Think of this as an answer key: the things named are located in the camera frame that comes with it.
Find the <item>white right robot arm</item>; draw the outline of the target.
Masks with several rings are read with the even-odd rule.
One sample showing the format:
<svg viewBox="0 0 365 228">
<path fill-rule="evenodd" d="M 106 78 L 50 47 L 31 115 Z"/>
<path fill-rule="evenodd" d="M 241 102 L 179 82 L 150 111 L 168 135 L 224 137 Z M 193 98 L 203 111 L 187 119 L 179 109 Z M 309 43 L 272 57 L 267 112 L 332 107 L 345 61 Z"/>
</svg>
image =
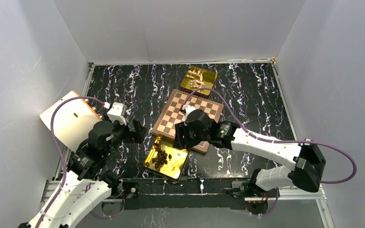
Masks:
<svg viewBox="0 0 365 228">
<path fill-rule="evenodd" d="M 249 192 L 260 197 L 265 192 L 295 186 L 307 192 L 318 192 L 326 160 L 312 141 L 288 143 L 246 132 L 230 121 L 216 122 L 204 111 L 188 107 L 185 120 L 175 124 L 173 147 L 190 149 L 201 142 L 216 148 L 249 152 L 280 164 L 271 169 L 255 170 L 248 183 Z"/>
</svg>

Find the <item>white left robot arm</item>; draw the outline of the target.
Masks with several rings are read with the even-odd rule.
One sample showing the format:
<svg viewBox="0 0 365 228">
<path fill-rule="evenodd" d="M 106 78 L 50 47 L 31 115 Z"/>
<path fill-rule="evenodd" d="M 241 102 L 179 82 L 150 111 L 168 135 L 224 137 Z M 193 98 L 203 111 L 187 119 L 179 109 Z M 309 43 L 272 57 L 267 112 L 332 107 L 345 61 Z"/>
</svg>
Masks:
<svg viewBox="0 0 365 228">
<path fill-rule="evenodd" d="M 122 143 L 143 143 L 148 129 L 133 120 L 133 129 L 119 121 L 94 124 L 67 164 L 60 184 L 40 212 L 21 228 L 73 228 L 102 200 L 125 196 L 123 180 L 112 171 L 98 175 L 111 149 Z"/>
</svg>

